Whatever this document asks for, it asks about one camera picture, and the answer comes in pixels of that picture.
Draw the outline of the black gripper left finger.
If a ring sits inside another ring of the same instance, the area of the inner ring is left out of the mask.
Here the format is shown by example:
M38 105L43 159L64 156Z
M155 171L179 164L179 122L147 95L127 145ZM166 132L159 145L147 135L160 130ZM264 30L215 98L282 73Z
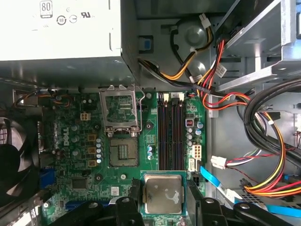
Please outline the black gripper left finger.
M100 202L87 201L53 222L54 226L143 226L138 210L142 197L141 180L133 178L128 196L117 198L104 207Z

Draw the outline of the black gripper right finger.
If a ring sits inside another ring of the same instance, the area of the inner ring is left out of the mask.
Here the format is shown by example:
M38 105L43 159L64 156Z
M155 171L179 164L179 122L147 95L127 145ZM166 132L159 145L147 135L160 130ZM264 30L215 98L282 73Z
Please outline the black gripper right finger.
M290 223L249 202L232 209L204 197L192 180L186 181L186 207L194 226L289 226Z

